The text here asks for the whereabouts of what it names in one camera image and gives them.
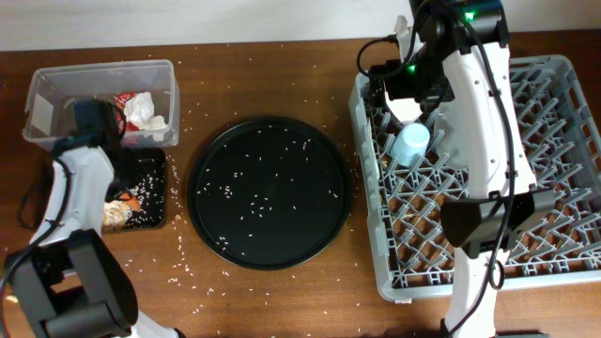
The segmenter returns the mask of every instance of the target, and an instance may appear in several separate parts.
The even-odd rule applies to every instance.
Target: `dish rack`
[[[512,59],[511,88],[537,189],[555,187],[556,208],[517,238],[503,290],[601,281],[601,138],[570,61],[559,55]],[[396,302],[450,295],[454,251],[440,205],[467,197],[468,170],[436,154],[438,111],[422,116],[433,135],[410,168],[390,155],[402,126],[367,100],[359,74],[349,101],[367,196],[367,227],[382,298]]]

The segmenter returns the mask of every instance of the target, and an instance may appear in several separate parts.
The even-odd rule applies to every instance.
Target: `green led light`
[[[473,18],[476,16],[476,12],[466,12],[464,15],[467,21],[473,21]]]

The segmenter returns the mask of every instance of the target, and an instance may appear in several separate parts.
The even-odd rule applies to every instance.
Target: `light blue cup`
[[[430,142],[430,131],[421,123],[411,123],[403,127],[394,139],[391,154],[398,159],[400,165],[409,167],[425,151]]]

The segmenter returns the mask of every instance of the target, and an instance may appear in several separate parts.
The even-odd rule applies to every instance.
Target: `gray dish rack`
[[[511,87],[522,143],[540,188],[555,187],[556,209],[518,238],[504,290],[601,281],[601,138],[570,61],[516,58]],[[467,196],[468,170],[445,165],[433,137],[410,168],[390,155],[402,126],[366,98],[358,75],[349,101],[367,196],[367,227],[382,298],[396,302],[450,295],[453,247],[442,234],[440,205]],[[422,122],[432,132],[434,117]]]

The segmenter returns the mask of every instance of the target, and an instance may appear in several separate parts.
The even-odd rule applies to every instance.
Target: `white wall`
[[[512,31],[601,28],[601,0],[503,0]],[[0,51],[365,38],[408,0],[0,0]]]

